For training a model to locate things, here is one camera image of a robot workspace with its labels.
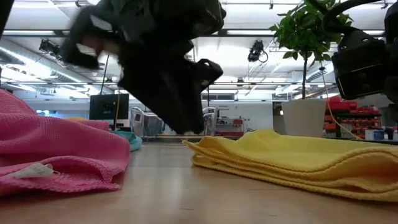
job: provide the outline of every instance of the green leaves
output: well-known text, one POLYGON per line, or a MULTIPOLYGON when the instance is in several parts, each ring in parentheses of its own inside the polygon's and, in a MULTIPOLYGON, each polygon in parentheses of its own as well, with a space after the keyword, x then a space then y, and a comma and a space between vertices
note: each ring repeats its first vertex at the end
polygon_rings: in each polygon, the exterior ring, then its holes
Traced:
POLYGON ((323 59, 327 60, 327 61, 331 60, 330 55, 328 55, 328 54, 323 54, 323 59))
POLYGON ((293 52, 292 57, 294 58, 294 60, 297 60, 299 54, 297 52, 293 52))
POLYGON ((285 58, 290 58, 291 56, 293 56, 293 52, 286 52, 284 55, 284 59, 285 58))
MULTIPOLYGON (((330 10, 339 4, 340 0, 318 0, 319 4, 330 10)), ((274 40, 279 43, 279 47, 289 49, 283 58, 298 59, 299 55, 307 58, 315 56, 316 61, 331 60, 327 54, 331 43, 340 43, 340 34, 329 33, 322 26, 323 14, 314 8, 309 0, 288 11, 283 16, 279 24, 271 26, 269 30, 275 31, 274 40)), ((349 15, 340 14, 338 20, 345 26, 351 26, 353 20, 349 15)))
POLYGON ((278 30, 278 27, 276 26, 276 25, 273 25, 272 27, 270 27, 270 28, 268 28, 269 30, 272 30, 272 31, 277 31, 278 30))

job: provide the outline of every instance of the yellow towel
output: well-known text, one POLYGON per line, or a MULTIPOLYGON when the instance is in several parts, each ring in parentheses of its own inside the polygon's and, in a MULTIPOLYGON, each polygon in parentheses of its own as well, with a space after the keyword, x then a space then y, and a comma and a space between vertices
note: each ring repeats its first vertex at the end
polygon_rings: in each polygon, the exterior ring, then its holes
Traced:
POLYGON ((272 130, 237 141, 204 137, 184 141, 192 162, 231 174, 361 200, 398 202, 398 147, 282 136, 272 130))

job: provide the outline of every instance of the towel tag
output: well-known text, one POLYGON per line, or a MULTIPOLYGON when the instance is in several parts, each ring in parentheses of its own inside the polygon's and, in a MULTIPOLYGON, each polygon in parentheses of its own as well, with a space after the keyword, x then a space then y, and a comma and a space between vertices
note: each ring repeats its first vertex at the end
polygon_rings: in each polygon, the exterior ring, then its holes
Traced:
POLYGON ((50 177, 53 173, 54 170, 52 169, 51 164, 43 165, 41 163, 36 163, 19 171, 10 173, 6 175, 6 177, 16 177, 19 179, 31 177, 50 177))

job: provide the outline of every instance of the wooden table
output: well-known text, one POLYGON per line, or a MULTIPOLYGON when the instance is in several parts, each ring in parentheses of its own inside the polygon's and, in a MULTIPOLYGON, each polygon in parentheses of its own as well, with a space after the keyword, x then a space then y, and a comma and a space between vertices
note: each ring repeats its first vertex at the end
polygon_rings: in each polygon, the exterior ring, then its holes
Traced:
POLYGON ((398 204, 305 192, 192 167, 185 146, 143 146, 117 192, 0 198, 0 223, 398 223, 398 204))

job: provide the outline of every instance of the teal cloth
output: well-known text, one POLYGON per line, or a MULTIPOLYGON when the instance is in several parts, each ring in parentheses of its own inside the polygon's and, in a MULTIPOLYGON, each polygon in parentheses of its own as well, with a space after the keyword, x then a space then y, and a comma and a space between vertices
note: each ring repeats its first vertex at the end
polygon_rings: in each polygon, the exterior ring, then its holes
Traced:
POLYGON ((125 138, 129 141, 130 143, 130 152, 136 151, 141 148, 142 145, 142 138, 136 136, 132 132, 128 131, 111 131, 113 134, 117 134, 118 136, 121 136, 122 138, 125 138))

